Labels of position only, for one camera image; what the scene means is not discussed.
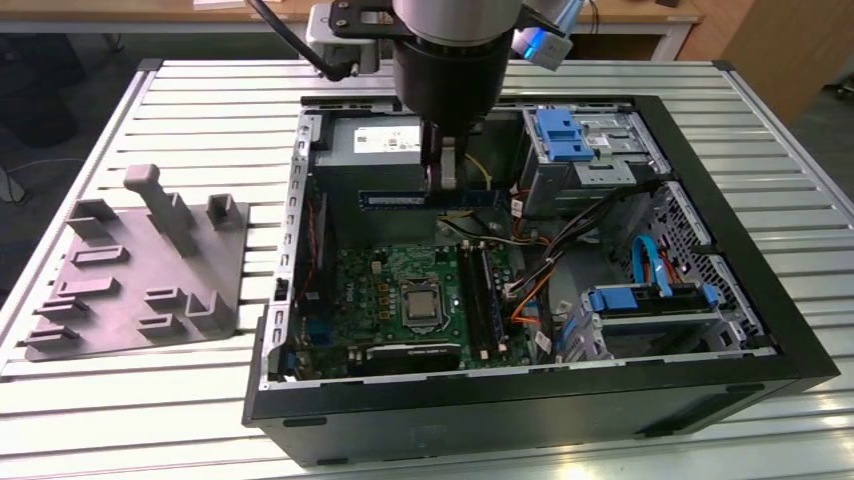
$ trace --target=metal table surface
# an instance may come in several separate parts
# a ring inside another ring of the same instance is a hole
[[[282,213],[302,95],[389,94],[388,72],[318,80],[300,62],[165,62],[140,71],[0,313],[0,477],[759,478],[854,469],[854,231],[849,201],[735,73],[707,63],[513,65],[505,93],[661,97],[841,376],[677,438],[302,470],[240,425],[256,317]],[[141,206],[123,167],[153,162],[186,203],[250,202],[241,335],[27,363],[19,340],[69,241],[74,198]]]

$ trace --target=wooden cabinet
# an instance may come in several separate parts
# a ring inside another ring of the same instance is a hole
[[[679,60],[728,60],[791,123],[854,52],[851,0],[691,0],[705,18]]]

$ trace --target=cpu socket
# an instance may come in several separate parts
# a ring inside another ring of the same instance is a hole
[[[444,321],[441,310],[441,288],[433,282],[400,283],[402,326],[421,332],[432,331]]]

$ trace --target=ram slot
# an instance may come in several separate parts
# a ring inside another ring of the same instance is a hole
[[[506,346],[486,252],[482,246],[462,245],[456,255],[472,356],[488,360]]]

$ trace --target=power supply label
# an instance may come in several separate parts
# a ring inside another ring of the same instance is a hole
[[[353,132],[353,153],[420,152],[421,127],[361,127]]]

